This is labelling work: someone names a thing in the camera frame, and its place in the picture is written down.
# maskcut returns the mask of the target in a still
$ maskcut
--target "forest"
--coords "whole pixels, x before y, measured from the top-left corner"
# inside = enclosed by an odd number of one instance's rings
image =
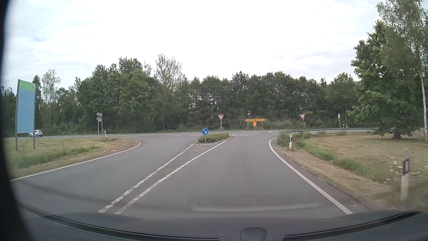
[[[35,73],[25,81],[37,84],[36,129],[45,135],[96,133],[97,112],[103,113],[107,133],[217,130],[220,113],[225,130],[247,129],[244,120],[259,117],[266,119],[264,129],[291,129],[303,128],[298,115],[306,113],[308,128],[338,128],[340,114],[348,127],[375,127],[396,138],[412,135],[426,126],[428,14],[421,4],[378,4],[381,19],[356,43],[350,60],[358,79],[342,72],[327,83],[282,71],[188,78],[181,63],[164,54],[153,67],[128,57],[99,64],[68,88],[58,87],[55,69]],[[4,129],[14,136],[15,93],[1,86],[1,95]]]

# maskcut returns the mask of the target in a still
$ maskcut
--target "blue round sign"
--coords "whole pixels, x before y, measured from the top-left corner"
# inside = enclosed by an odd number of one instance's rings
[[[202,134],[204,136],[208,135],[208,129],[207,128],[202,129]]]

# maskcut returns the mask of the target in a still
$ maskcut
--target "yellow signpost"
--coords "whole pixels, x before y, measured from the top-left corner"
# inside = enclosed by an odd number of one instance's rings
[[[247,130],[248,130],[248,122],[252,122],[253,123],[253,127],[256,127],[257,126],[257,122],[261,121],[262,122],[262,128],[263,128],[263,121],[265,121],[265,119],[263,119],[263,118],[259,118],[259,119],[245,119],[245,121],[247,122]]]

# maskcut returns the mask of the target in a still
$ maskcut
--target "windshield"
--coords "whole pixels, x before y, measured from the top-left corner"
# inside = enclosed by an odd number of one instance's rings
[[[15,197],[169,234],[123,220],[417,210],[428,202],[427,9],[10,1],[1,98]]]

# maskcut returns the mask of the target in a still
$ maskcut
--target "cloud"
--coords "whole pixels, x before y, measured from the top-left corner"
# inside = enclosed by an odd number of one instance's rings
[[[333,80],[352,73],[354,46],[377,1],[11,1],[2,85],[55,68],[69,86],[119,57],[182,62],[189,79],[283,71]]]

